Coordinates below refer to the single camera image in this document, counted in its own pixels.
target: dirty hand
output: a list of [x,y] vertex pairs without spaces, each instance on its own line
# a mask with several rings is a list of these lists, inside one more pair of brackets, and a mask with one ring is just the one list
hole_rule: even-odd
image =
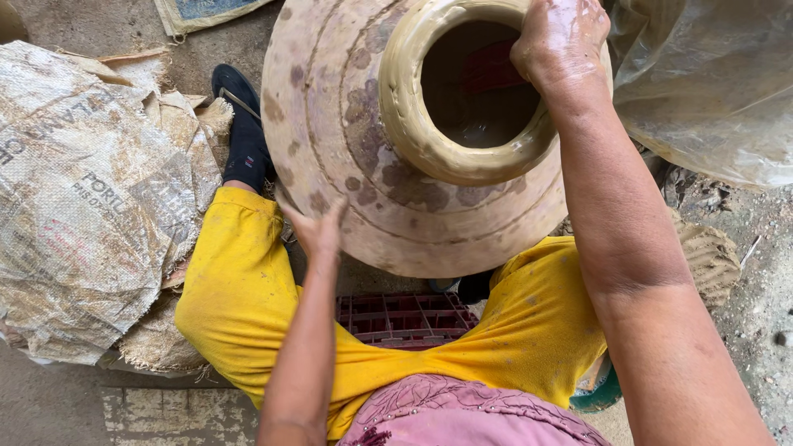
[[337,258],[341,244],[341,220],[347,211],[349,199],[343,196],[318,220],[306,217],[288,204],[283,195],[276,194],[281,211],[292,222],[297,240],[311,260]]
[[600,47],[609,27],[598,0],[534,0],[510,60],[540,94],[558,83],[554,88],[590,78],[605,81]]

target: pink shirt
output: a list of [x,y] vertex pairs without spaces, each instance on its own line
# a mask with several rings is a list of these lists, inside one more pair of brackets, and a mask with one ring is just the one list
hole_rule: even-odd
[[412,375],[382,387],[339,446],[610,445],[580,418],[533,394]]

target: dirt floor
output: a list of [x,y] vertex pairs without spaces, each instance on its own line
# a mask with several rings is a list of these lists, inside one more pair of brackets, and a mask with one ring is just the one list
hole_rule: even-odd
[[[134,52],[173,41],[163,32],[152,0],[12,0],[28,26],[32,43],[87,56]],[[174,45],[170,70],[175,86],[186,94],[210,94],[209,76],[218,63],[231,63],[254,85],[282,1],[232,22],[190,34]],[[700,179],[680,207],[684,219],[722,229],[742,257],[757,235],[762,239],[746,263],[730,300],[711,314],[769,430],[779,444],[793,444],[793,348],[775,343],[781,330],[793,330],[793,189],[757,195],[732,190],[713,194],[711,181]],[[731,211],[719,210],[724,202]],[[295,249],[293,267],[299,281],[305,259]],[[339,293],[424,290],[426,283],[388,275],[346,257]],[[165,379],[84,366],[44,369],[0,345],[0,432],[17,446],[109,443],[102,420],[102,386],[185,388],[230,386],[213,376]],[[624,405],[588,417],[615,444],[632,444]]]

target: yellow pants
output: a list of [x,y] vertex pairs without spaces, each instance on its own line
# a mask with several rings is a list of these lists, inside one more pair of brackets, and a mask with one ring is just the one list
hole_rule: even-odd
[[[257,407],[299,295],[282,224],[275,202],[221,187],[176,309],[179,330]],[[364,345],[336,324],[328,439],[343,436],[373,391],[416,373],[523,390],[566,408],[576,380],[606,348],[573,238],[547,237],[512,258],[490,288],[479,325],[423,352]]]

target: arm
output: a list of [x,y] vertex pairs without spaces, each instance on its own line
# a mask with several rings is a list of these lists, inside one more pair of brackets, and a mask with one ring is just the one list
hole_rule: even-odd
[[669,211],[617,117],[596,0],[532,3],[511,58],[561,140],[581,274],[636,444],[773,444],[699,298]]
[[335,366],[339,222],[346,200],[319,221],[279,200],[308,255],[303,294],[267,383],[257,444],[325,445]]

